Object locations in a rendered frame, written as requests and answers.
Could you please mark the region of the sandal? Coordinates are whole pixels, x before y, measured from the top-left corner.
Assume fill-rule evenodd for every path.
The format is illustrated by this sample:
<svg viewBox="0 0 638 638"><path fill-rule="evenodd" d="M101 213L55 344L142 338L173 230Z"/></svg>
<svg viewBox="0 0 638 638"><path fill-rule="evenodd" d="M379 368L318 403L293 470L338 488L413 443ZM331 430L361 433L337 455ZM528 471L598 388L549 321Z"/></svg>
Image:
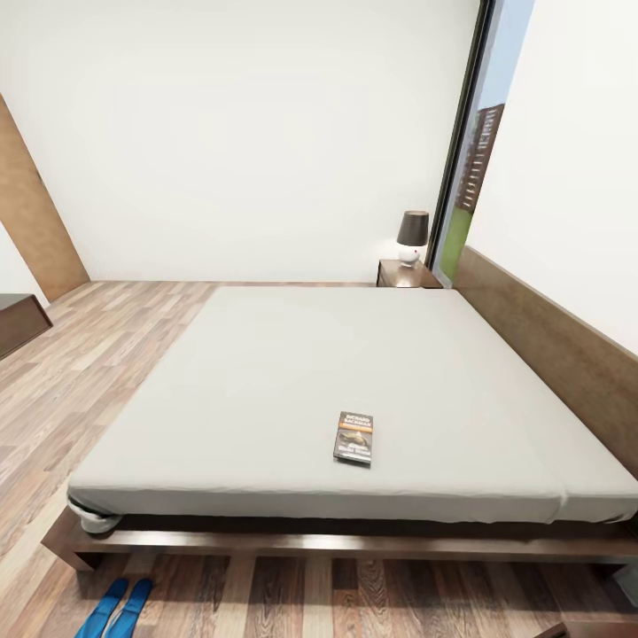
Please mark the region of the sandal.
<svg viewBox="0 0 638 638"><path fill-rule="evenodd" d="M132 638L139 614L151 590L151 580L139 580L127 604L121 609L121 615L107 628L103 638Z"/></svg>
<svg viewBox="0 0 638 638"><path fill-rule="evenodd" d="M85 620L74 638L103 638L105 626L117 604L128 590L128 581L117 579L108 589L97 608Z"/></svg>

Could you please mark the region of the hardback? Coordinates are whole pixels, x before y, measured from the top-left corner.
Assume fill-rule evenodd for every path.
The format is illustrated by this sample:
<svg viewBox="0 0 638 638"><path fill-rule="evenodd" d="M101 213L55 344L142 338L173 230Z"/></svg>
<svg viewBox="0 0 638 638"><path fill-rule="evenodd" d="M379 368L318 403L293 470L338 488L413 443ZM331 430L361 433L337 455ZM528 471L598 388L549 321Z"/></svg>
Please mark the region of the hardback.
<svg viewBox="0 0 638 638"><path fill-rule="evenodd" d="M373 416L342 411L333 455L336 458L370 464Z"/></svg>

